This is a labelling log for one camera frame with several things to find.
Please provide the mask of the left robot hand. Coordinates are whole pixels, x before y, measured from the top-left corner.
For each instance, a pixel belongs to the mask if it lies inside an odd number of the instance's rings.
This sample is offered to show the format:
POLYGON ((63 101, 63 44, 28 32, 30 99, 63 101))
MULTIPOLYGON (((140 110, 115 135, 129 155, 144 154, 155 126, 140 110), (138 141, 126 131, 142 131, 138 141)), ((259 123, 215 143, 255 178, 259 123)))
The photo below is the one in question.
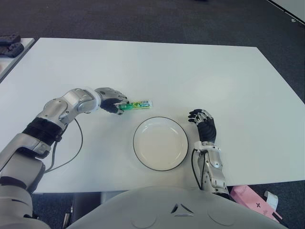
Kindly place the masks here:
POLYGON ((112 114, 122 115, 124 111, 117 104, 129 103, 127 96, 109 87, 97 88, 95 92, 101 98, 100 108, 112 114))

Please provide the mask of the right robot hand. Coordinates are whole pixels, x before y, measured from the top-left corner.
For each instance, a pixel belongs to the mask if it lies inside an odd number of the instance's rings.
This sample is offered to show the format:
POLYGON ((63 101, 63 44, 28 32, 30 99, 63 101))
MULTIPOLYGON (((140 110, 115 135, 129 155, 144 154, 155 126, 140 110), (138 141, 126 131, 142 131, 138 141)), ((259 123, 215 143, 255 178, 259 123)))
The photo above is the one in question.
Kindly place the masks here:
POLYGON ((197 126, 201 142, 215 143, 216 127, 213 117, 204 109, 195 109, 189 113, 188 121, 197 126))

